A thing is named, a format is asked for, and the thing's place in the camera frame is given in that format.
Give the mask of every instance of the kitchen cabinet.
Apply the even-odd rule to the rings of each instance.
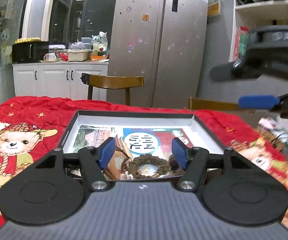
[[[87,99],[88,86],[82,73],[107,76],[108,64],[94,63],[28,63],[14,64],[16,96],[48,96]],[[93,100],[106,101],[106,89],[93,89]]]
[[[21,96],[39,96],[40,86],[38,82],[37,64],[17,64],[13,68],[15,95]]]

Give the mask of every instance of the window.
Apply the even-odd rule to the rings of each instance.
[[[110,46],[116,0],[54,0],[49,41],[66,44],[107,32]]]

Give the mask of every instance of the black microwave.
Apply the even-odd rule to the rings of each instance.
[[[43,60],[49,52],[48,41],[30,41],[13,44],[12,62],[13,63],[32,63]]]

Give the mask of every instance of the white mug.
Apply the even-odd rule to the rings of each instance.
[[[56,61],[56,55],[55,53],[47,53],[44,55],[43,59],[46,61]]]

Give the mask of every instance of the red tablecloth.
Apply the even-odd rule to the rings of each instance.
[[[15,97],[0,105],[0,187],[28,165],[55,148],[67,124],[78,109],[158,113],[191,113],[187,109],[156,109],[114,105],[95,100]],[[238,116],[200,110],[195,114],[226,145],[252,160],[264,153],[265,170],[288,188],[288,164],[284,156],[265,142]],[[18,148],[9,147],[17,142]],[[0,213],[0,226],[4,220]],[[288,211],[283,220],[288,227]]]

